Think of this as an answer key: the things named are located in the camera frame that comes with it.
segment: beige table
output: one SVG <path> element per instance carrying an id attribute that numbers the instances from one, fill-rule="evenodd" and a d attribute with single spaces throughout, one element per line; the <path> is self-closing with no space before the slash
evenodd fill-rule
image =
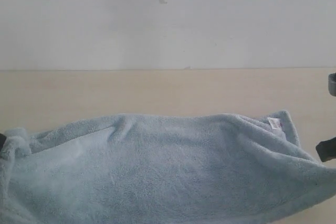
<path id="1" fill-rule="evenodd" d="M 0 132 L 114 113 L 259 116 L 286 109 L 302 147 L 336 136 L 336 69 L 0 72 Z M 336 167 L 331 161 L 326 165 Z M 335 223 L 336 198 L 277 223 Z"/>

